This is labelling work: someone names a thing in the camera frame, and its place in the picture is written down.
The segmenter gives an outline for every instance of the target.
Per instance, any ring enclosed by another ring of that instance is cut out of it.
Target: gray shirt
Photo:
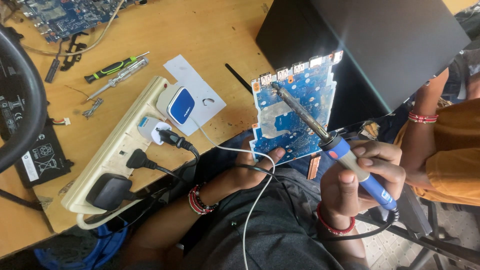
[[[277,169],[275,175],[286,185],[299,222],[282,184],[272,179],[248,221],[245,249],[249,269],[368,269],[360,264],[341,266],[318,240],[315,228],[316,206],[320,201],[318,184],[306,180],[294,169]],[[245,269],[243,228],[265,183],[266,179],[221,201],[211,226],[184,257],[182,269]],[[143,262],[131,269],[161,268],[151,266],[151,262]]]

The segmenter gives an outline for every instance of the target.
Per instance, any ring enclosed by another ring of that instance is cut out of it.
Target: green screwdriver handle
[[[88,75],[88,76],[85,76],[85,80],[91,84],[93,81],[95,80],[98,80],[102,77],[105,77],[107,75],[110,75],[112,73],[115,73],[117,71],[119,71],[120,69],[132,64],[132,63],[135,63],[137,61],[137,58],[135,56],[131,56],[123,61],[120,61],[120,62],[116,62],[114,64],[111,64],[110,66],[100,70],[100,71],[97,71],[95,73],[93,73],[92,75]]]

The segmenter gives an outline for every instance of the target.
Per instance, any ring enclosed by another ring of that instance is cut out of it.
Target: blue soldering iron handle
[[[320,145],[322,150],[333,160],[338,161],[345,169],[357,174],[359,183],[386,210],[396,207],[396,201],[382,185],[369,173],[360,168],[357,156],[350,150],[350,145],[340,136],[332,134],[334,139],[327,145]]]

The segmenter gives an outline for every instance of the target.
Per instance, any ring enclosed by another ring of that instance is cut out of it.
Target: white extension socket
[[[92,206],[85,198],[97,179],[104,173],[111,172],[130,177],[133,169],[125,165],[131,154],[138,148],[145,151],[151,143],[138,132],[137,126],[140,121],[145,116],[165,120],[165,117],[156,109],[158,96],[165,90],[165,86],[170,86],[170,83],[163,77],[155,76],[150,81],[65,194],[61,201],[63,207],[68,211],[82,214],[106,212]]]

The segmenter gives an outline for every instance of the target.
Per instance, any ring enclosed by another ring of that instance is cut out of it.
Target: orange shirt
[[[428,200],[480,206],[480,98],[441,108],[437,113],[437,152],[425,164],[437,191],[412,189]],[[401,144],[407,124],[394,144]]]

